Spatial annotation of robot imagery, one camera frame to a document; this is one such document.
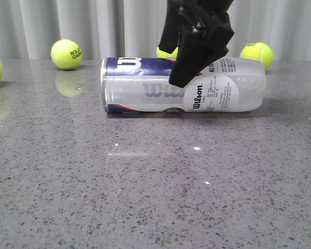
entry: tennis ball can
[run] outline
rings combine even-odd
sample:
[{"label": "tennis ball can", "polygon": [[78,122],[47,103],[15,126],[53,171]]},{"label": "tennis ball can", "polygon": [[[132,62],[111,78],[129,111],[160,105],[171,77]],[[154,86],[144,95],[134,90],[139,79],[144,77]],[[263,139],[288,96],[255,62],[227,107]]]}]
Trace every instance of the tennis ball can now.
[{"label": "tennis ball can", "polygon": [[122,112],[247,112],[262,105],[264,65],[221,58],[184,88],[168,83],[173,58],[105,58],[101,67],[104,110]]}]

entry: can label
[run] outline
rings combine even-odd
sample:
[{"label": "can label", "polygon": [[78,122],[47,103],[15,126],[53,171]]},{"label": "can label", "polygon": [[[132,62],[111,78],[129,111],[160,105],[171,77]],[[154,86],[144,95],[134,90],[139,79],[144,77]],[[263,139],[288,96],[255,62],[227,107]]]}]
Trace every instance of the can label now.
[{"label": "can label", "polygon": [[105,111],[233,111],[239,97],[233,80],[206,69],[179,88],[168,83],[174,64],[167,58],[106,58],[101,70]]}]

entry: curtain fold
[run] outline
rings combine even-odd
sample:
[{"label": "curtain fold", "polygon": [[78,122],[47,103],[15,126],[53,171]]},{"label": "curtain fold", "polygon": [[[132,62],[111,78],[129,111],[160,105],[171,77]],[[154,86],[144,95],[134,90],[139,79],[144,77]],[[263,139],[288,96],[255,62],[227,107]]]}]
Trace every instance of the curtain fold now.
[{"label": "curtain fold", "polygon": [[[228,56],[252,42],[269,44],[275,60],[311,61],[311,0],[235,0]],[[0,0],[0,58],[48,59],[71,39],[85,59],[155,57],[166,0]]]}]

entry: gray countertop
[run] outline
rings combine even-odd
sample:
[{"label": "gray countertop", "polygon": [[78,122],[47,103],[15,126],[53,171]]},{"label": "gray countertop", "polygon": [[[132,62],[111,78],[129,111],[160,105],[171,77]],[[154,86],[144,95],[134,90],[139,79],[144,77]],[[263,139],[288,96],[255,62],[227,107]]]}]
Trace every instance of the gray countertop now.
[{"label": "gray countertop", "polygon": [[251,112],[129,115],[96,61],[3,65],[0,248],[311,248],[311,62]]}]

